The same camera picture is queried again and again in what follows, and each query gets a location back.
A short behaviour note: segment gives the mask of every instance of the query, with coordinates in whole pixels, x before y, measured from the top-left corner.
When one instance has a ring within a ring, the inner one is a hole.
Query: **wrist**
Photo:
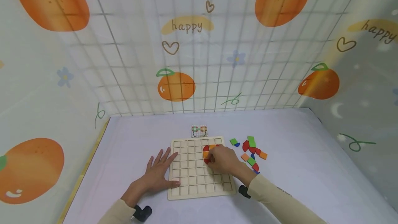
[[[236,166],[236,169],[231,174],[246,187],[249,187],[252,180],[257,176],[257,174],[243,162],[240,162],[239,166]]]
[[[146,183],[142,178],[140,178],[130,184],[126,192],[121,197],[121,200],[125,201],[127,206],[130,208],[134,208],[146,192]]]

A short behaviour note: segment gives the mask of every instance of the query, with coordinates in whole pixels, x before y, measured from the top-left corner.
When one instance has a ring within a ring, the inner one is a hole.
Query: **green puzzle piece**
[[[256,161],[253,158],[249,158],[248,161],[246,162],[248,162],[251,166],[253,166],[256,163]]]
[[[254,142],[254,137],[248,136],[249,146],[256,148],[256,142]]]
[[[231,145],[236,145],[238,143],[238,141],[236,140],[236,138],[231,139],[229,142],[231,142]]]

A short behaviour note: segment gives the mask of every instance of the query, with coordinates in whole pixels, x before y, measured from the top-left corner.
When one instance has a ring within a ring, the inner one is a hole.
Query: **left hand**
[[[153,160],[153,156],[150,157],[146,165],[145,174],[140,179],[132,182],[121,198],[128,206],[133,208],[138,203],[139,199],[147,192],[155,193],[180,186],[179,181],[168,181],[164,178],[168,167],[170,167],[170,164],[176,158],[178,152],[172,154],[168,158],[169,154],[170,147],[167,148],[164,155],[163,150],[160,150],[155,161]]]

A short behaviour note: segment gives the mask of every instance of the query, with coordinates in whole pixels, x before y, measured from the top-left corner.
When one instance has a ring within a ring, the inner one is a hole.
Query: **wooden puzzle board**
[[[181,186],[168,190],[169,200],[181,200],[236,193],[231,175],[213,171],[204,162],[209,149],[225,145],[223,137],[202,137],[172,140],[172,152],[178,151],[169,169],[169,180]]]

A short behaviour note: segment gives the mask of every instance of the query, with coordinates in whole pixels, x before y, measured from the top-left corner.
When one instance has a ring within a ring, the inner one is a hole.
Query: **wooden edge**
[[[86,174],[87,169],[90,166],[91,160],[93,159],[94,154],[97,151],[98,146],[100,145],[100,142],[102,140],[102,136],[104,136],[104,133],[105,133],[105,130],[106,130],[108,124],[109,124],[109,120],[105,123],[104,127],[102,128],[101,132],[99,133],[97,141],[95,142],[94,147],[92,148],[91,153],[90,153],[89,157],[87,158],[86,165],[84,166],[80,176],[78,177],[78,179],[76,181],[76,184],[75,184],[75,186],[74,186],[74,188],[73,188],[73,190],[72,190],[72,192],[71,192],[71,194],[70,194],[70,196],[68,198],[68,201],[65,204],[64,210],[62,211],[62,213],[61,213],[61,215],[60,215],[60,217],[59,217],[59,219],[57,221],[57,224],[63,224],[63,222],[65,220],[65,217],[66,217],[66,214],[68,213],[69,208],[72,205],[73,199],[75,198],[77,190],[79,189],[80,184],[83,181],[84,175]]]

